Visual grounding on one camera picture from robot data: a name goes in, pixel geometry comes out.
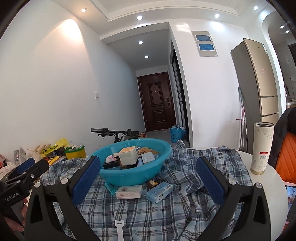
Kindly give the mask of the person left hand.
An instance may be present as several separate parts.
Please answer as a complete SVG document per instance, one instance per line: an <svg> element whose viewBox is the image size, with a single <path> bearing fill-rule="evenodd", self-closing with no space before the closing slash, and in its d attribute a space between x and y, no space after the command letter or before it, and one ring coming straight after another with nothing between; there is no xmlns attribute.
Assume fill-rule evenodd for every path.
<svg viewBox="0 0 296 241"><path fill-rule="evenodd" d="M5 221L14 232L24 231L25 219L28 209L27 203L28 200L25 198L22 200L22 202L18 202L11 207L14 214L16 215L15 220L9 217L4 217Z"/></svg>

